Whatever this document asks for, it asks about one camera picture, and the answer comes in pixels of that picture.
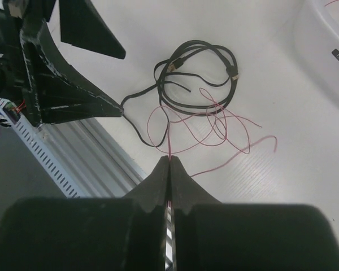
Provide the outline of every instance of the white container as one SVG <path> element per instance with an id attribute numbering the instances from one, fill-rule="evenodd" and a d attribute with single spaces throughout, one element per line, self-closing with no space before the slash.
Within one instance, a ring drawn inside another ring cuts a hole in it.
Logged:
<path id="1" fill-rule="evenodd" d="M 329 0 L 305 0 L 294 27 L 295 47 L 339 95 L 339 24 L 325 7 Z"/>

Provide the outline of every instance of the cable connector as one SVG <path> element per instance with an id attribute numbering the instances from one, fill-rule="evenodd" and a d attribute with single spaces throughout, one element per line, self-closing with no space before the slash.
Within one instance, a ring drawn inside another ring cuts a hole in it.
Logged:
<path id="1" fill-rule="evenodd" d="M 177 58 L 175 61 L 173 61 L 167 69 L 167 72 L 173 72 L 180 68 L 183 65 L 184 61 L 182 58 Z"/>
<path id="2" fill-rule="evenodd" d="M 232 81 L 236 81 L 239 78 L 237 68 L 235 66 L 230 66 L 226 69 L 226 73 L 231 77 Z"/>

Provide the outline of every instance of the black cable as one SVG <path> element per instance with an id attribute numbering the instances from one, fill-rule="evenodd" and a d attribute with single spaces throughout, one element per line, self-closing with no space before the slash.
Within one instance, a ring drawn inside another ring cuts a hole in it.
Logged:
<path id="1" fill-rule="evenodd" d="M 185 61 L 187 61 L 189 58 L 191 58 L 191 57 L 193 57 L 193 56 L 197 55 L 198 53 L 201 53 L 205 50 L 211 50 L 212 52 L 214 52 L 220 58 L 220 60 L 223 62 L 223 64 L 225 65 L 226 73 L 228 74 L 228 78 L 223 83 L 215 84 L 215 83 L 208 82 L 203 77 L 201 77 L 200 75 L 197 75 L 195 73 L 175 72 L 175 70 L 180 68 L 185 63 Z M 229 58 L 227 58 L 221 51 L 226 52 L 229 55 Z M 156 78 L 155 74 L 156 74 L 157 69 L 159 67 L 163 66 L 163 65 L 164 65 L 164 67 L 163 67 L 159 77 Z M 171 109 L 173 109 L 173 110 L 175 110 L 179 113 L 186 114 L 186 115 L 196 114 L 196 116 L 207 116 L 208 114 L 215 115 L 215 114 L 220 113 L 222 111 L 222 109 L 220 108 L 218 110 L 213 110 L 213 111 L 210 111 L 210 112 L 194 113 L 194 112 L 186 111 L 186 109 L 181 109 L 181 108 L 188 108 L 188 109 L 197 109 L 197 110 L 207 110 L 208 111 L 208 109 L 216 108 L 216 105 L 213 104 L 213 105 L 210 105 L 210 106 L 196 106 L 196 105 L 193 105 L 193 104 L 180 103 L 180 102 L 177 102 L 177 101 L 171 99 L 166 93 L 165 85 L 167 85 L 167 84 L 175 84 L 175 85 L 183 88 L 184 90 L 191 92 L 190 89 L 188 89 L 188 88 L 186 88 L 186 87 L 184 87 L 184 86 L 182 86 L 182 85 L 180 85 L 176 82 L 169 81 L 167 79 L 168 76 L 173 76 L 173 75 L 198 77 L 203 82 L 205 82 L 206 84 L 208 84 L 209 86 L 212 86 L 214 88 L 224 86 L 225 84 L 227 84 L 230 81 L 231 87 L 230 87 L 228 95 L 226 96 L 226 98 L 224 98 L 223 100 L 218 102 L 219 105 L 226 108 L 230 104 L 230 102 L 233 98 L 233 95 L 235 93 L 235 90 L 236 90 L 237 79 L 238 79 L 238 68 L 237 68 L 237 62 L 236 62 L 235 56 L 226 47 L 220 46 L 220 45 L 212 45 L 212 44 L 205 42 L 205 41 L 197 41 L 197 40 L 188 41 L 188 42 L 185 42 L 184 44 L 182 44 L 180 47 L 178 47 L 169 59 L 159 62 L 154 67 L 153 76 L 154 76 L 154 80 L 156 81 L 156 83 L 154 85 L 152 85 L 149 88 L 147 88 L 143 91 L 140 91 L 138 93 L 134 93 L 134 94 L 126 96 L 123 99 L 123 101 L 121 102 L 120 105 L 122 107 L 124 107 L 124 104 L 129 99 L 133 99 L 133 98 L 143 96 L 143 95 L 147 94 L 148 92 L 150 92 L 151 90 L 154 90 L 155 88 L 157 88 L 160 106 L 165 104 L 169 108 L 171 108 Z M 166 127 L 166 130 L 164 132 L 164 135 L 163 135 L 161 142 L 156 146 L 147 143 L 142 138 L 141 133 L 139 132 L 137 127 L 134 125 L 134 123 L 132 121 L 130 121 L 130 119 L 125 114 L 123 114 L 123 117 L 135 129 L 135 131 L 136 131 L 138 137 L 140 138 L 140 140 L 142 141 L 142 143 L 144 143 L 145 145 L 150 146 L 150 147 L 159 147 L 163 144 L 163 142 L 166 138 L 168 126 L 170 124 L 170 120 L 168 118 L 167 113 L 165 112 L 165 110 L 163 108 L 162 108 L 162 110 L 163 110 L 163 112 L 164 112 L 164 114 L 166 115 L 166 118 L 167 118 L 167 127 Z"/>

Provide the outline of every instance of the dark floor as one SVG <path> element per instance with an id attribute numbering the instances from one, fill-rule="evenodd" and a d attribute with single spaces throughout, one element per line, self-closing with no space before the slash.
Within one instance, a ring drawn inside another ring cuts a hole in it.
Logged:
<path id="1" fill-rule="evenodd" d="M 64 197 L 12 129 L 0 136 L 0 218 L 7 207 L 29 196 Z"/>

